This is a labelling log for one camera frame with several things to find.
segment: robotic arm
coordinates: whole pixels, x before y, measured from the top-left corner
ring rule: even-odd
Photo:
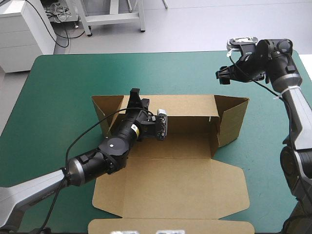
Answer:
[[[167,135],[167,114],[148,111],[149,99],[140,99],[139,89],[130,91],[125,118],[111,137],[96,148],[68,161],[65,171],[58,170],[9,188],[0,187],[0,233],[17,231],[24,212],[59,189],[81,186],[105,173],[115,173],[126,166],[127,156],[136,141]]]
[[[271,82],[285,103],[290,120],[289,136],[283,141],[281,166],[292,195],[298,203],[285,221],[282,234],[312,233],[312,110],[304,98],[302,78],[292,59],[293,43],[288,39],[236,38],[228,40],[228,56],[239,51],[232,66],[216,72],[220,84],[230,80]]]

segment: silver arm segment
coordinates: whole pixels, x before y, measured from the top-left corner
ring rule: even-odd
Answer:
[[[0,187],[0,230],[17,232],[24,212],[52,195],[63,178],[63,171],[58,170],[9,188]]]
[[[283,94],[292,113],[292,137],[296,150],[312,149],[312,110],[300,88]]]

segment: cable tie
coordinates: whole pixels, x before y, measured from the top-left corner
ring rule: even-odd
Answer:
[[[290,89],[301,89],[298,85],[289,86],[287,89],[284,89],[278,96],[274,97],[274,99],[280,99],[284,93],[289,91]]]

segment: yellow label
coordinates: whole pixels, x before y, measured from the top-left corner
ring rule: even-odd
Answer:
[[[140,131],[139,131],[138,127],[135,124],[132,124],[131,128],[133,131],[135,131],[136,136],[138,137],[138,135],[140,135]]]

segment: cardboard flap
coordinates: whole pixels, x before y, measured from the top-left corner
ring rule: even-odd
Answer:
[[[105,115],[109,115],[110,113],[121,109],[122,100],[123,96],[92,96],[92,102],[97,118],[101,120],[105,117]],[[117,116],[118,114],[115,114],[100,124],[104,136],[109,133],[109,129]]]
[[[213,95],[140,95],[150,100],[149,110],[155,115],[157,109],[167,111],[168,116],[218,117]],[[126,108],[129,96],[124,96],[121,108]]]
[[[97,179],[95,207],[126,218],[218,219],[249,206],[243,171],[212,159],[130,157],[122,171]]]
[[[249,99],[219,95],[214,97],[221,118],[218,141],[219,147],[222,147],[238,138]]]
[[[89,234],[113,231],[156,234],[159,230],[184,230],[186,234],[254,234],[254,228],[248,222],[203,219],[95,219],[88,227]]]

